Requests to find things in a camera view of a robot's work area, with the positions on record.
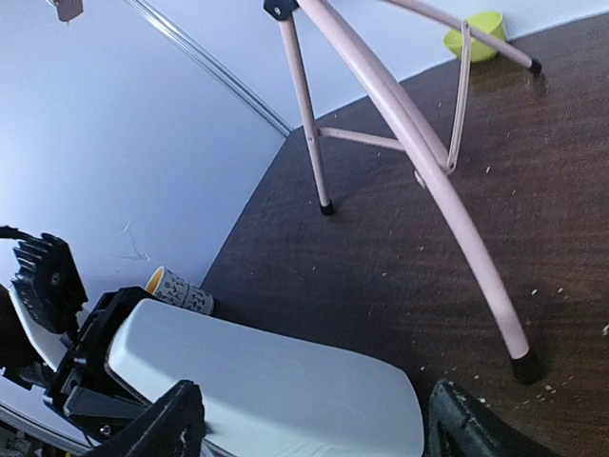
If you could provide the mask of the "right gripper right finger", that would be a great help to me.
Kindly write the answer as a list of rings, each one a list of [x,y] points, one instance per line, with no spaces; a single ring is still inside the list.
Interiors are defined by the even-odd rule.
[[[555,456],[552,449],[510,427],[452,381],[439,380],[428,402],[431,456]]]

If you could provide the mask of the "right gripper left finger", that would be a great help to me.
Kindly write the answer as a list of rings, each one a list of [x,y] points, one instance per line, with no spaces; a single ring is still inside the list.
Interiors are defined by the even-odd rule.
[[[147,407],[117,436],[88,456],[190,456],[201,453],[206,436],[201,390],[182,380]]]

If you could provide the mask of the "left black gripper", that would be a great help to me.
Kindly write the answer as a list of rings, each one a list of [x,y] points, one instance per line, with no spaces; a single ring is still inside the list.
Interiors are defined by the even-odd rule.
[[[45,404],[96,440],[128,427],[150,404],[108,367],[114,335],[151,294],[140,287],[104,293],[78,332],[44,393]],[[79,387],[71,382],[77,381]]]

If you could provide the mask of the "white metronome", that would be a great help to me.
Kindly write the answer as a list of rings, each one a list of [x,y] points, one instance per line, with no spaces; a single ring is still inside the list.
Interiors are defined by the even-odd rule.
[[[155,401],[201,390],[209,442],[234,456],[420,456],[422,412],[381,360],[145,299],[116,331],[108,368]]]

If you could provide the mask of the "pink folding music stand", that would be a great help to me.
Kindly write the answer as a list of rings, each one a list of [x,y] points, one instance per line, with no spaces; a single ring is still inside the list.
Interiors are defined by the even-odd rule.
[[[420,1],[400,1],[397,5],[404,10],[417,13],[462,33],[459,86],[453,129],[448,146],[442,143],[416,104],[379,57],[328,2],[266,1],[264,3],[265,11],[277,22],[282,35],[285,55],[303,121],[304,137],[314,174],[320,210],[324,215],[331,215],[335,211],[324,176],[320,149],[321,138],[344,139],[405,153],[413,164],[420,183],[430,192],[441,211],[481,288],[507,348],[515,378],[526,386],[532,385],[542,376],[539,357],[530,346],[504,283],[469,213],[449,182],[448,176],[457,165],[461,149],[470,80],[471,41],[473,39],[481,41],[534,75],[540,74],[541,64],[512,45],[489,33],[473,28],[467,21],[460,20],[431,5]],[[320,129],[317,127],[293,18],[296,10],[302,10],[338,52],[392,130],[393,137],[386,138],[346,129]]]

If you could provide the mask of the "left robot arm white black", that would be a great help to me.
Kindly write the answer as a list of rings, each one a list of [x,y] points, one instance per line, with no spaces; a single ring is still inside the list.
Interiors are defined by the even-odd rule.
[[[139,287],[104,293],[93,310],[85,312],[74,338],[38,325],[15,286],[9,286],[8,296],[48,377],[45,386],[37,387],[6,368],[1,376],[3,420],[58,447],[80,451],[86,446],[84,435],[103,443],[150,404],[107,362],[115,333],[149,293]]]

